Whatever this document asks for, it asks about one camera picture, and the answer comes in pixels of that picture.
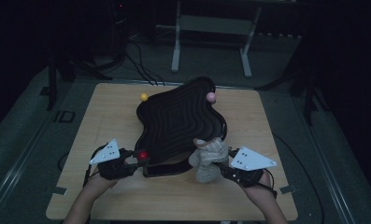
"pink ball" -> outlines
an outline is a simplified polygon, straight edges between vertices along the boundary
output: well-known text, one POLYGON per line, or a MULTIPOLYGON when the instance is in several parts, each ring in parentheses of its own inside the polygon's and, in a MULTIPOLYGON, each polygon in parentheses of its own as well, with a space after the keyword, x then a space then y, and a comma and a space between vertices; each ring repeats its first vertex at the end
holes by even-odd
POLYGON ((217 96, 215 95, 214 92, 209 92, 206 96, 206 99, 210 102, 210 103, 215 103, 215 100, 217 99, 217 96))

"floor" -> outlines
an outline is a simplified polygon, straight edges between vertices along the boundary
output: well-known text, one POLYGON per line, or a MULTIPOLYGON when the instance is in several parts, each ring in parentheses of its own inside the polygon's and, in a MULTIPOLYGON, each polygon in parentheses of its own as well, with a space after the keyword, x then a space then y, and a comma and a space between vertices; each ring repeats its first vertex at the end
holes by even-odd
MULTIPOLYGON (((208 76, 217 86, 250 90, 280 77, 299 43, 290 37, 256 36, 249 54, 253 76, 245 78, 238 47, 201 42, 194 34, 184 38, 179 71, 173 74, 173 31, 162 30, 158 36, 151 42, 142 34, 134 35, 126 49, 138 69, 142 64, 155 79, 178 85, 208 76)), ((97 57, 98 63, 109 60, 97 57)), ((48 84, 47 73, 45 69, 35 76, 0 124, 0 224, 60 223, 46 218, 45 211, 93 89, 103 81, 81 70, 73 83, 58 78, 58 101, 47 111, 48 97, 39 94, 48 84), (57 121, 56 115, 63 111, 74 112, 74 120, 57 121)), ((103 73, 113 77, 108 81, 112 83, 146 83, 129 58, 103 73)), ((334 116, 315 99, 312 125, 308 125, 303 116, 304 94, 291 96, 291 83, 259 91, 293 186, 299 216, 291 223, 371 223, 371 188, 334 116)))

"white triangular marker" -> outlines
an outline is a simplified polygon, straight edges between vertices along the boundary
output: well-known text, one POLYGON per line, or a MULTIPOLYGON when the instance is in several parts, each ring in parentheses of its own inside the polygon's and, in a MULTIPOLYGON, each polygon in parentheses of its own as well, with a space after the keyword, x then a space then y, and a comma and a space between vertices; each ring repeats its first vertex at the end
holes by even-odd
POLYGON ((277 163, 247 147, 241 147, 231 165, 240 170, 251 171, 276 166, 277 163))
POLYGON ((99 150, 97 154, 90 160, 90 165, 97 164, 103 161, 111 161, 119 158, 118 143, 116 139, 112 139, 103 149, 99 150))

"yellow ball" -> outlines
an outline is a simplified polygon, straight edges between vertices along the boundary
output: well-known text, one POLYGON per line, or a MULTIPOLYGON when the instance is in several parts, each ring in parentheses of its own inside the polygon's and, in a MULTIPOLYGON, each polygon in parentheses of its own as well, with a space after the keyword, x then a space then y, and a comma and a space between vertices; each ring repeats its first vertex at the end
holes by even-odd
POLYGON ((148 101, 148 95, 146 93, 142 93, 139 98, 141 99, 142 102, 148 101))

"black wavy object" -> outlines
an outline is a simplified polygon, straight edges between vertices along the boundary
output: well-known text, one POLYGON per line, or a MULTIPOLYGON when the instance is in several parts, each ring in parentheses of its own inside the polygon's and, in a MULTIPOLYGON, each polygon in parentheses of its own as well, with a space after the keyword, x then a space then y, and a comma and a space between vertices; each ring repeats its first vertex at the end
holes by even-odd
POLYGON ((197 149, 194 138, 206 141, 219 137, 224 140, 226 121, 207 101, 215 84, 209 77, 198 77, 171 90, 161 92, 142 102, 136 113, 144 131, 135 150, 147 150, 150 163, 144 176, 176 175, 190 170, 188 158, 174 164, 162 164, 179 154, 197 149))

